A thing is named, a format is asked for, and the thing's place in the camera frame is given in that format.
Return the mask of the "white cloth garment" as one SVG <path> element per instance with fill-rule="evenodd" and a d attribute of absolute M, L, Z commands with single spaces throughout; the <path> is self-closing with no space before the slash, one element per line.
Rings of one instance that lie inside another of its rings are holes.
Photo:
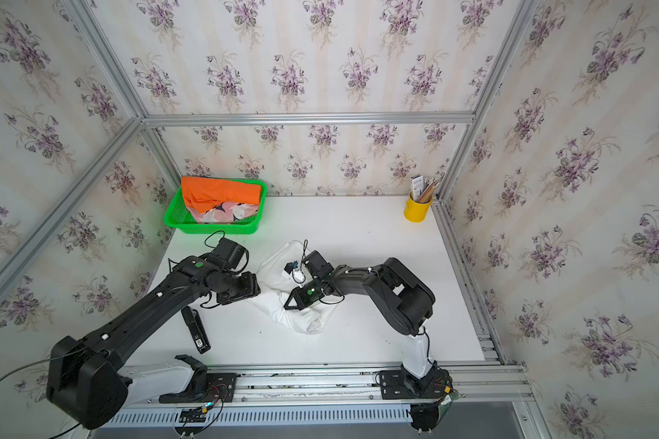
<path fill-rule="evenodd" d="M 293 274 L 286 272 L 288 263 L 299 263 L 304 245 L 300 241 L 287 241 L 274 254 L 260 264 L 256 273 L 260 294 L 251 304 L 272 321 L 298 334 L 315 336 L 322 333 L 335 307 L 316 303 L 302 310 L 285 310 L 284 305 L 292 290 L 298 286 Z"/>

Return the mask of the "pink shark print shorts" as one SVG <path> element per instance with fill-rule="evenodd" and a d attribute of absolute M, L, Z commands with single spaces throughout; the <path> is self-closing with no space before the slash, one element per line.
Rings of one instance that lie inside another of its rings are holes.
<path fill-rule="evenodd" d="M 258 214 L 259 206 L 256 204 L 237 203 L 226 201 L 207 212 L 199 212 L 194 208 L 187 207 L 188 212 L 197 223 L 235 223 L 250 219 Z"/>

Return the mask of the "orange shorts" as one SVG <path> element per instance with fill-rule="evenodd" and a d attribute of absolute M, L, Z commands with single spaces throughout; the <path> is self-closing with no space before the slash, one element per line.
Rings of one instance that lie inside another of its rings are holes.
<path fill-rule="evenodd" d="M 181 195 L 187 208 L 206 213 L 225 202 L 258 205 L 261 201 L 262 187 L 227 179 L 183 177 Z"/>

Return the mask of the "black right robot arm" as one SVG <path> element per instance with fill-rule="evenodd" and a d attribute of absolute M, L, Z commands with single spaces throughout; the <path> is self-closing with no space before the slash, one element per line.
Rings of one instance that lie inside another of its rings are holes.
<path fill-rule="evenodd" d="M 406 377 L 424 382 L 435 375 L 438 364 L 430 355 L 424 325 L 433 316 L 436 297 L 401 261 L 391 257 L 368 267 L 334 266 L 313 251 L 304 254 L 297 267 L 307 272 L 309 280 L 291 290 L 285 310 L 305 311 L 331 297 L 367 296 L 388 325 L 410 339 L 401 366 Z"/>

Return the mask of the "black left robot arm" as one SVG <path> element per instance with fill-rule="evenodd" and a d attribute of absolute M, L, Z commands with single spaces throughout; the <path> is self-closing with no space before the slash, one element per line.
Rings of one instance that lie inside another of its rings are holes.
<path fill-rule="evenodd" d="M 249 261 L 247 248 L 221 236 L 205 254 L 170 267 L 161 283 L 116 318 L 82 338 L 67 336 L 57 342 L 44 360 L 45 399 L 87 430 L 107 424 L 134 402 L 164 397 L 207 405 L 208 368 L 192 356 L 180 354 L 142 371 L 126 367 L 126 362 L 198 299 L 230 305 L 258 296 Z"/>

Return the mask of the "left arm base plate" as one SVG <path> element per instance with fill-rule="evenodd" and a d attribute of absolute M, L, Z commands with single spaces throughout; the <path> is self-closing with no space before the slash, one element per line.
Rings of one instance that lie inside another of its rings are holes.
<path fill-rule="evenodd" d="M 210 372 L 206 365 L 190 355 L 177 355 L 175 360 L 184 364 L 192 375 L 182 391 L 160 395 L 161 404 L 202 404 L 216 399 L 232 402 L 238 374 Z"/>

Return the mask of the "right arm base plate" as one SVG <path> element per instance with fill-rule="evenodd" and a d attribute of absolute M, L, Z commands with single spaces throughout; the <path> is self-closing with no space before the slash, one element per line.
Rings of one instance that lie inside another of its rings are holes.
<path fill-rule="evenodd" d="M 422 378 L 401 368 L 379 371 L 376 381 L 383 400 L 436 400 L 454 390 L 448 371 L 435 365 Z"/>

